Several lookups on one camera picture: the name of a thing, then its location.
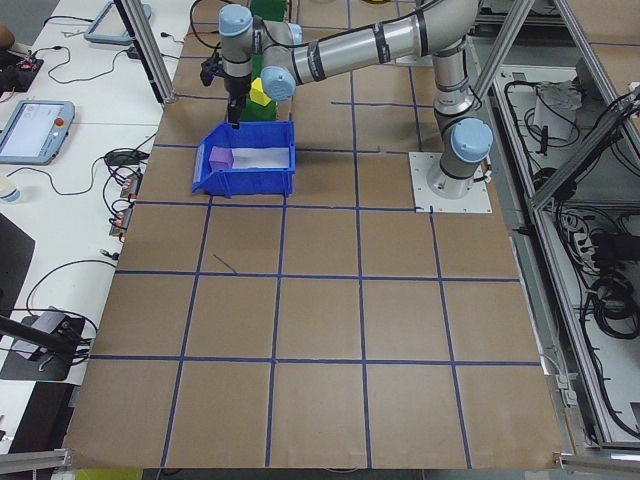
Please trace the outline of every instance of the metal base plate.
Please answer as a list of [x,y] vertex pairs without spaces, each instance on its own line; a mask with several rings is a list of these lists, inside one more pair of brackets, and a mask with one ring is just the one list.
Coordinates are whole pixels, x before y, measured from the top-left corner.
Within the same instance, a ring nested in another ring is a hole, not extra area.
[[406,57],[396,58],[396,65],[403,67],[433,67],[433,57],[431,55],[424,57],[407,55]]
[[[491,201],[484,182],[473,185],[469,193],[459,200],[448,200],[436,195],[427,185],[427,172],[431,166],[440,161],[441,153],[410,152],[411,182],[413,183],[413,200],[417,212],[429,213],[491,213]],[[475,176],[482,177],[482,169],[478,167]]]

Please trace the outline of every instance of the black cable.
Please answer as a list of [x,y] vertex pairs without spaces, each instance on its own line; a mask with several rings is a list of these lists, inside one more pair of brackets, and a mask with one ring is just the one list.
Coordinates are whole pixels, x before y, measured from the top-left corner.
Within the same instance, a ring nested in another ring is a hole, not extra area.
[[[233,2],[229,2],[228,0],[220,0],[223,1],[224,3],[233,3]],[[192,4],[191,4],[191,8],[189,9],[189,26],[191,27],[191,32],[193,33],[193,35],[196,37],[196,40],[198,40],[202,45],[204,45],[205,47],[209,47],[212,48],[214,50],[217,50],[219,48],[218,46],[214,46],[211,45],[207,42],[205,42],[204,40],[202,40],[202,38],[200,38],[199,32],[196,30],[194,21],[193,21],[193,12],[195,11],[196,7],[198,6],[198,4],[202,2],[202,0],[195,0]]]
[[[556,220],[555,220],[555,225],[556,228],[559,229],[560,224],[561,224],[561,217],[562,215],[567,215],[567,213],[562,211],[563,209],[563,202],[558,202],[557,206],[556,206]],[[597,207],[580,207],[581,210],[586,210],[589,212],[594,212],[594,213],[598,213],[601,214],[603,218],[607,219],[607,221],[612,222],[612,224],[614,225],[614,227],[616,228],[616,230],[618,230],[618,221],[614,220],[607,212],[605,212],[602,209],[599,209]],[[563,245],[563,247],[566,249],[567,245],[566,245],[566,239],[564,237],[564,234],[562,232],[558,232],[558,237]],[[637,338],[638,335],[640,335],[640,311],[638,310],[638,306],[635,304],[635,302],[633,301],[633,298],[631,297],[631,292],[629,291],[625,291],[627,287],[624,286],[624,283],[622,282],[622,279],[624,277],[620,276],[620,279],[617,282],[617,285],[619,285],[618,287],[614,287],[616,288],[616,295],[613,296],[615,302],[614,305],[619,305],[620,303],[618,303],[620,301],[620,299],[622,299],[622,305],[624,306],[624,308],[620,309],[620,308],[608,308],[606,301],[608,299],[611,299],[611,295],[607,296],[606,293],[602,294],[602,292],[600,292],[600,294],[602,295],[602,298],[600,298],[599,292],[598,290],[601,290],[601,287],[604,288],[612,288],[611,285],[614,285],[614,283],[610,280],[603,280],[602,278],[598,278],[596,281],[594,281],[593,283],[589,284],[586,283],[583,274],[581,273],[581,271],[578,268],[575,268],[575,263],[574,263],[574,259],[572,258],[571,254],[567,253],[567,256],[569,257],[572,265],[574,265],[573,271],[574,274],[576,275],[576,278],[578,279],[578,283],[583,283],[585,285],[585,290],[587,290],[588,295],[586,297],[586,300],[583,296],[582,293],[582,288],[579,288],[579,295],[580,295],[580,311],[579,311],[579,323],[580,323],[580,327],[581,327],[581,331],[582,331],[582,335],[584,337],[585,340],[585,344],[587,346],[587,350],[589,353],[589,357],[591,360],[591,363],[594,367],[594,371],[597,377],[597,381],[598,381],[598,388],[600,390],[600,393],[602,395],[604,404],[605,404],[605,408],[607,409],[607,412],[609,413],[610,417],[612,418],[612,420],[614,421],[614,423],[616,425],[618,425],[622,430],[624,430],[626,433],[628,433],[629,435],[635,437],[635,438],[640,438],[640,432],[638,432],[637,430],[633,429],[632,427],[630,427],[629,425],[627,425],[622,418],[620,418],[619,412],[616,411],[616,409],[613,407],[613,404],[611,402],[611,399],[609,397],[609,393],[607,390],[607,386],[605,383],[605,377],[604,377],[604,370],[603,370],[603,366],[602,366],[602,362],[600,361],[600,359],[598,358],[598,356],[596,355],[596,349],[593,347],[593,344],[591,343],[591,339],[589,337],[589,333],[587,330],[587,316],[588,315],[593,315],[594,320],[596,321],[596,324],[598,325],[598,328],[600,328],[601,331],[603,331],[603,333],[605,333],[608,336],[614,337],[614,338],[623,338],[623,339],[631,339],[631,338]],[[633,322],[633,326],[631,331],[629,332],[621,332],[617,329],[615,329],[612,325],[611,325],[611,320],[615,319],[622,319],[623,315],[630,315],[631,320]]]
[[167,32],[160,32],[162,38],[171,38],[175,43],[184,44],[184,40],[177,40],[176,37]]
[[107,207],[107,210],[109,210],[109,213],[115,217],[118,212],[116,212],[113,208],[112,205],[109,204],[109,201],[107,200],[107,186],[109,185],[109,182],[114,179],[118,185],[122,186],[123,183],[126,181],[126,177],[122,176],[119,174],[119,170],[120,169],[126,169],[129,170],[130,172],[132,172],[134,175],[136,175],[139,179],[142,177],[142,173],[138,170],[134,170],[131,167],[129,167],[128,165],[118,165],[115,168],[112,165],[108,165],[106,162],[106,158],[108,156],[110,156],[110,154],[113,153],[124,153],[127,152],[129,157],[133,158],[135,157],[138,152],[140,151],[140,149],[147,143],[149,143],[151,140],[153,140],[155,138],[155,136],[157,135],[158,132],[155,132],[153,135],[150,135],[148,138],[144,139],[142,142],[140,142],[136,147],[134,148],[115,148],[113,150],[110,150],[109,152],[107,152],[102,158],[105,159],[105,165],[107,165],[107,169],[109,170],[109,178],[107,178],[107,180],[104,182],[104,185],[102,186],[102,200],[105,204],[105,206]]
[[74,260],[74,261],[72,261],[72,262],[63,263],[62,265],[59,265],[59,266],[55,267],[54,269],[50,270],[47,274],[45,274],[45,275],[44,275],[40,280],[38,280],[38,281],[36,282],[36,284],[33,286],[33,288],[31,289],[31,291],[29,292],[29,294],[27,295],[27,298],[26,298],[26,300],[25,300],[26,311],[27,311],[27,312],[29,312],[31,315],[33,315],[33,311],[32,311],[32,310],[34,310],[34,311],[35,311],[36,309],[32,309],[32,308],[29,306],[30,301],[32,300],[33,295],[35,294],[35,292],[36,292],[36,290],[38,289],[38,287],[39,287],[40,285],[42,285],[42,283],[43,283],[47,278],[49,278],[49,277],[50,277],[51,275],[53,275],[55,272],[57,272],[57,271],[59,271],[59,270],[62,270],[63,268],[67,268],[67,267],[70,267],[70,266],[72,266],[72,265],[78,265],[78,264],[80,264],[80,263],[101,263],[101,264],[109,265],[110,267],[116,268],[116,266],[115,266],[113,263],[111,263],[111,262],[107,262],[107,261],[105,261],[105,260],[95,260],[95,259]]
[[554,110],[547,102],[545,102],[544,98],[542,98],[542,95],[540,95],[540,91],[538,90],[539,86],[534,88],[534,91],[536,93],[536,98],[538,100],[540,100],[540,102],[547,107],[547,109],[553,113],[556,117],[564,120],[565,122],[569,123],[577,132],[578,132],[578,138],[580,138],[581,133],[580,133],[580,127],[578,126],[578,124],[576,122],[573,122],[571,120],[569,120],[567,117],[565,117],[564,115],[560,115],[556,110]]
[[534,172],[533,172],[533,166],[535,165],[536,168],[538,170],[542,170],[542,167],[540,166],[540,164],[536,161],[535,158],[533,158],[533,155],[531,155],[531,152],[529,151],[529,147],[527,146],[527,142],[524,139],[524,136],[522,135],[522,131],[520,129],[520,124],[519,124],[519,120],[518,120],[518,114],[516,113],[516,109],[513,106],[513,102],[511,101],[511,97],[509,95],[509,89],[513,86],[516,85],[525,85],[528,87],[534,87],[537,85],[537,83],[531,83],[531,82],[521,82],[518,80],[514,80],[512,82],[507,83],[504,86],[504,96],[505,99],[507,100],[507,107],[509,108],[509,113],[511,114],[511,119],[513,121],[513,126],[516,129],[516,134],[518,135],[518,139],[520,140],[520,145],[522,146],[522,150],[524,152],[525,158],[527,160],[527,170],[529,171],[529,176],[531,178],[534,177]]
[[73,196],[73,195],[83,195],[89,191],[91,191],[91,189],[93,188],[95,181],[96,181],[96,172],[95,172],[95,167],[96,164],[102,160],[103,157],[99,157],[96,158],[93,163],[91,164],[91,183],[89,184],[89,186],[83,190],[79,190],[77,192],[61,192],[60,190],[58,190],[58,188],[55,186],[55,184],[53,183],[53,177],[51,176],[51,174],[49,172],[45,172],[44,170],[38,170],[37,168],[33,168],[33,167],[20,167],[17,168],[16,170],[10,172],[7,174],[7,177],[10,177],[12,175],[15,175],[18,172],[21,171],[32,171],[32,172],[36,172],[36,173],[41,173],[43,175],[46,175],[47,178],[49,179],[49,183],[51,184],[51,188],[53,189],[53,191],[57,194],[60,195],[61,197],[66,197],[66,196]]
[[70,15],[52,15],[51,17],[47,18],[44,23],[42,24],[42,26],[44,27],[47,23],[49,23],[50,20],[54,20],[56,18],[69,18],[71,20],[80,20],[81,22],[93,22],[93,18],[82,18],[82,17],[72,17]]
[[87,78],[73,78],[71,80],[58,80],[56,77],[54,77],[52,75],[52,72],[54,72],[58,68],[60,68],[60,67],[62,67],[64,65],[67,65],[67,64],[69,64],[71,62],[71,50],[69,50],[68,47],[64,47],[64,46],[61,46],[61,45],[56,45],[56,46],[53,46],[53,47],[40,48],[40,49],[36,50],[35,52],[33,52],[33,55],[35,57],[35,55],[37,53],[42,52],[42,51],[46,51],[46,50],[65,50],[67,52],[67,59],[64,62],[53,66],[52,68],[50,68],[47,71],[47,75],[49,76],[49,78],[51,78],[51,80],[53,80],[54,82],[56,82],[56,83],[58,83],[60,85],[68,85],[70,83],[75,83],[75,82],[89,82],[91,80],[95,80],[96,78],[100,78],[100,77],[104,77],[105,75],[109,75],[110,73],[112,73],[116,69],[116,60],[117,60],[118,56],[120,56],[123,53],[127,53],[127,50],[120,50],[118,53],[116,53],[113,56],[113,59],[111,60],[111,68],[109,70],[106,70],[106,71],[102,72],[102,73],[98,73],[97,75],[93,75],[93,76],[87,77]]
[[[527,110],[524,114],[524,126],[527,129],[527,132],[529,133],[529,135],[531,136],[531,138],[537,140],[538,142],[542,142],[542,132],[540,130],[540,127],[538,127],[537,125],[531,123],[531,120],[533,120],[533,118],[535,117],[535,107],[530,108],[529,110]],[[561,144],[553,144],[549,142],[549,147],[552,148],[568,148],[571,147],[573,145],[575,145],[579,140],[580,140],[580,130],[577,129],[573,129],[572,131],[576,131],[578,132],[578,134],[576,135],[576,138],[574,138],[573,140],[565,140],[563,138],[559,138],[559,137],[549,137],[549,140],[558,140],[558,141],[562,141],[563,143]]]
[[587,310],[586,307],[583,307],[580,312],[580,327],[582,330],[582,335],[584,337],[587,350],[589,352],[589,357],[591,358],[591,363],[593,364],[594,370],[596,372],[596,377],[598,379],[598,387],[600,389],[600,394],[602,395],[602,399],[604,401],[605,407],[609,416],[614,421],[616,425],[618,425],[622,430],[631,435],[632,437],[640,439],[640,432],[634,430],[629,425],[627,425],[618,415],[618,412],[615,408],[613,408],[613,404],[611,403],[611,398],[609,397],[609,392],[607,390],[607,386],[605,384],[605,378],[603,374],[602,363],[600,359],[596,355],[595,348],[593,348],[593,344],[591,343],[591,339],[589,338],[589,332],[587,331]]

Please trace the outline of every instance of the blue tape grid line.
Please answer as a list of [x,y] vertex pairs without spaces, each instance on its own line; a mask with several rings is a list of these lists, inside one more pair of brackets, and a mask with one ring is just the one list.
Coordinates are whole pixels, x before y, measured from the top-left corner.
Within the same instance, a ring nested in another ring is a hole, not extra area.
[[460,385],[458,382],[458,371],[456,369],[455,352],[453,350],[453,340],[451,338],[451,328],[449,326],[449,313],[447,310],[447,299],[444,290],[444,281],[442,279],[442,267],[440,265],[440,253],[438,249],[438,236],[436,234],[436,224],[433,218],[433,208],[429,212],[429,223],[431,225],[431,234],[433,235],[433,251],[436,257],[436,271],[438,272],[438,284],[440,286],[440,299],[442,301],[442,314],[444,317],[444,326],[447,334],[447,344],[449,347],[449,357],[451,360],[451,374],[453,376],[453,388],[456,394],[456,403],[458,407],[458,417],[460,418],[460,431],[462,433],[462,446],[464,448],[464,456],[467,462],[467,468],[472,468],[471,452],[469,450],[469,439],[467,437],[467,428],[464,423],[464,411],[462,408],[462,398],[460,395]]
[[273,358],[273,357],[203,357],[195,355],[111,355],[96,353],[92,360],[131,360],[150,362],[202,363],[295,363],[303,365],[427,365],[456,367],[541,367],[540,362],[500,360],[411,360],[411,359],[353,359],[353,358]]
[[278,279],[276,283],[276,302],[273,315],[273,337],[271,340],[271,368],[269,371],[269,404],[267,406],[267,433],[266,449],[264,455],[264,466],[271,465],[271,433],[273,426],[273,396],[276,378],[276,363],[278,353],[278,323],[280,319],[280,299],[282,291],[282,263],[284,259],[285,230],[287,228],[287,209],[282,209],[282,220],[280,223],[280,251],[278,253]]
[[[297,18],[296,21],[299,23],[300,17],[300,0],[297,0]],[[348,23],[349,28],[351,27],[351,4],[347,1],[348,7]],[[396,0],[396,8],[398,12],[400,11],[399,3]],[[182,58],[204,58],[198,56],[184,56]],[[273,405],[274,405],[274,390],[275,390],[275,375],[276,375],[276,365],[278,363],[289,363],[289,364],[351,364],[351,365],[361,365],[362,366],[362,381],[363,381],[363,401],[364,401],[364,420],[365,420],[365,443],[366,443],[366,457],[367,457],[367,467],[372,468],[372,447],[371,447],[371,435],[370,435],[370,419],[369,419],[369,402],[368,402],[368,385],[367,385],[367,366],[368,365],[431,365],[431,366],[449,366],[452,371],[453,376],[453,384],[456,395],[456,402],[458,408],[458,415],[460,419],[460,428],[463,438],[463,446],[465,452],[465,459],[467,463],[467,467],[471,468],[471,455],[469,450],[468,438],[466,433],[466,427],[464,422],[464,413],[462,408],[461,394],[459,388],[459,382],[457,377],[458,366],[518,366],[518,367],[539,367],[539,362],[504,362],[504,361],[456,361],[453,343],[451,338],[451,332],[449,327],[448,313],[447,313],[447,303],[445,297],[445,282],[519,282],[519,279],[511,279],[511,278],[445,278],[442,275],[438,244],[437,244],[437,235],[435,230],[435,223],[433,219],[433,212],[429,214],[429,221],[432,228],[433,235],[433,245],[434,245],[434,253],[436,257],[436,267],[437,267],[437,277],[383,277],[383,276],[365,276],[363,275],[362,270],[362,238],[361,238],[361,224],[360,224],[360,211],[362,210],[372,210],[372,211],[414,211],[412,208],[376,208],[376,207],[361,207],[360,206],[360,198],[359,198],[359,184],[358,184],[358,154],[376,154],[380,153],[379,150],[371,150],[371,151],[359,151],[357,149],[357,130],[356,130],[356,106],[394,106],[394,107],[406,107],[413,108],[414,117],[416,122],[416,135],[418,140],[418,146],[420,150],[422,150],[422,141],[421,141],[421,132],[420,132],[420,122],[419,122],[419,109],[432,109],[432,105],[418,105],[416,98],[416,88],[414,84],[413,70],[409,67],[409,76],[410,76],[410,85],[411,85],[411,93],[412,93],[412,105],[405,105],[400,103],[366,103],[366,102],[355,102],[355,86],[354,86],[354,78],[353,74],[350,73],[350,90],[351,90],[351,101],[350,102],[331,102],[334,105],[347,105],[351,107],[351,115],[352,115],[352,134],[353,134],[353,149],[352,150],[335,150],[335,149],[298,149],[299,151],[323,151],[323,152],[340,152],[340,153],[351,153],[353,154],[354,161],[354,170],[355,170],[355,190],[356,190],[356,205],[355,207],[350,206],[340,206],[340,207],[332,207],[332,206],[296,206],[296,205],[286,205],[286,200],[284,204],[281,205],[246,205],[246,204],[216,204],[213,199],[210,197],[208,202],[152,202],[152,201],[140,201],[140,204],[148,204],[148,205],[200,205],[207,206],[207,215],[206,221],[202,236],[202,243],[198,258],[198,266],[195,272],[174,272],[174,271],[143,271],[143,270],[119,270],[118,274],[169,274],[169,275],[193,275],[194,276],[194,284],[192,289],[191,302],[189,306],[187,322],[185,325],[185,331],[183,335],[183,342],[181,347],[181,353],[177,356],[171,355],[160,355],[160,356],[145,356],[145,355],[91,355],[92,359],[96,360],[162,360],[162,361],[177,361],[178,363],[178,371],[176,375],[176,381],[173,392],[173,401],[171,406],[171,411],[169,415],[167,432],[165,436],[165,444],[162,455],[161,465],[165,466],[167,461],[167,455],[169,450],[169,445],[171,441],[171,431],[173,428],[173,422],[175,417],[175,412],[177,408],[177,401],[180,390],[180,382],[182,370],[185,362],[237,362],[237,363],[259,363],[264,364],[268,363],[270,365],[270,378],[269,378],[269,403],[268,403],[268,412],[267,412],[267,429],[266,429],[266,448],[265,448],[265,467],[268,467],[271,462],[271,436],[272,436],[272,426],[273,426]],[[206,100],[225,100],[222,97],[201,97],[197,95],[179,95],[185,98],[196,98],[196,99],[206,99]],[[172,144],[157,144],[155,147],[160,148],[192,148],[195,149],[195,145],[172,145]],[[406,154],[406,152],[387,152],[387,153],[402,153]],[[210,222],[212,210],[214,206],[217,207],[243,207],[243,208],[281,208],[282,209],[282,221],[281,221],[281,238],[280,238],[280,250],[279,250],[279,260],[278,260],[278,273],[277,274],[261,274],[261,273],[216,273],[216,272],[201,272],[202,260],[204,256],[205,244],[206,244],[206,236],[208,225]],[[283,266],[283,257],[284,257],[284,242],[285,242],[285,229],[286,229],[286,212],[288,208],[314,208],[314,209],[339,209],[339,210],[353,210],[356,212],[356,236],[357,236],[357,255],[358,255],[358,275],[357,276],[339,276],[339,275],[288,275],[283,274],[282,266]],[[189,356],[186,355],[186,346],[188,341],[189,328],[191,324],[191,319],[193,315],[193,308],[195,305],[195,299],[197,294],[197,286],[200,276],[240,276],[240,277],[268,277],[268,278],[276,278],[277,279],[277,288],[276,288],[276,302],[275,302],[275,312],[274,312],[274,325],[273,325],[273,337],[272,337],[272,349],[270,357],[202,357],[202,356]],[[314,279],[351,279],[357,280],[359,283],[359,307],[360,307],[360,335],[361,335],[361,359],[306,359],[306,358],[278,358],[277,357],[277,338],[278,338],[278,322],[279,322],[279,307],[280,307],[280,293],[281,293],[281,285],[283,278],[314,278]],[[443,316],[446,327],[447,334],[447,342],[449,348],[449,360],[404,360],[404,359],[368,359],[366,353],[366,336],[365,336],[365,312],[364,312],[364,296],[363,296],[363,282],[364,281],[376,281],[376,280],[401,280],[401,281],[437,281],[440,286],[440,294],[441,294],[441,302],[443,308]]]
[[[189,339],[189,328],[191,327],[191,319],[193,317],[193,308],[196,303],[196,295],[198,290],[198,280],[200,278],[199,273],[202,268],[202,260],[204,258],[204,250],[205,245],[207,243],[207,232],[209,230],[209,221],[211,220],[211,211],[213,209],[213,204],[211,203],[211,199],[209,200],[209,205],[207,206],[207,215],[204,222],[204,227],[202,231],[202,240],[200,242],[200,252],[198,254],[198,263],[196,266],[195,275],[193,278],[193,287],[191,289],[191,300],[189,302],[189,311],[187,313],[187,321],[184,327],[184,333],[182,336],[182,346],[180,348],[180,357],[185,357],[187,352],[187,341]],[[171,401],[171,411],[169,412],[169,421],[167,422],[167,432],[165,434],[164,439],[164,448],[162,450],[162,460],[160,461],[160,465],[164,467],[167,463],[167,455],[169,453],[169,444],[171,443],[171,432],[173,430],[173,420],[175,418],[176,407],[178,404],[178,395],[180,393],[180,382],[182,380],[182,368],[184,366],[183,360],[178,360],[178,371],[176,373],[176,382],[173,389],[173,399]]]
[[[347,20],[351,28],[351,3],[347,2]],[[356,207],[360,206],[360,182],[358,170],[358,134],[356,129],[355,85],[353,72],[349,72],[349,95],[351,108],[351,135],[353,143],[353,177],[355,179]],[[364,440],[367,468],[373,468],[373,456],[371,453],[371,427],[369,422],[369,384],[367,378],[367,342],[364,324],[364,292],[362,282],[362,229],[360,210],[356,208],[356,245],[358,255],[358,310],[360,313],[360,351],[362,354],[362,404],[364,410]]]
[[189,275],[201,277],[239,278],[301,278],[313,280],[363,280],[403,282],[473,282],[473,283],[520,283],[517,278],[473,278],[473,277],[394,277],[384,275],[314,275],[306,273],[250,273],[250,272],[178,272],[174,270],[116,270],[116,275]]
[[398,102],[343,102],[340,100],[332,100],[331,105],[339,105],[339,106],[356,106],[356,107],[401,107],[401,108],[413,108],[414,110],[418,110],[423,108],[425,110],[433,110],[433,105],[422,105],[422,104],[409,104],[409,103],[398,103]]

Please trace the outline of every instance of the brown paper table surface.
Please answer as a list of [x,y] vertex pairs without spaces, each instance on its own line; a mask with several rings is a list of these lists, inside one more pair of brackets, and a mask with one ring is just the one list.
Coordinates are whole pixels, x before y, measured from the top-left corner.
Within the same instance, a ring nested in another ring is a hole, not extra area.
[[[405,8],[294,4],[309,37]],[[204,55],[188,36],[66,438],[76,465],[552,466],[495,193],[492,215],[413,211],[406,152],[442,148],[432,70],[299,87],[294,194],[225,199],[188,193],[226,106],[198,84]]]

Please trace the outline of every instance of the connector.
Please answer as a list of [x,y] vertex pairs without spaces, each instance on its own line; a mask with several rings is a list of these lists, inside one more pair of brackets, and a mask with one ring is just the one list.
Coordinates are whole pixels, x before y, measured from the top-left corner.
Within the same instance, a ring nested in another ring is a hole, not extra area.
[[142,173],[136,172],[129,175],[122,184],[122,191],[120,192],[120,198],[126,200],[135,199],[140,191],[140,185],[142,183]]

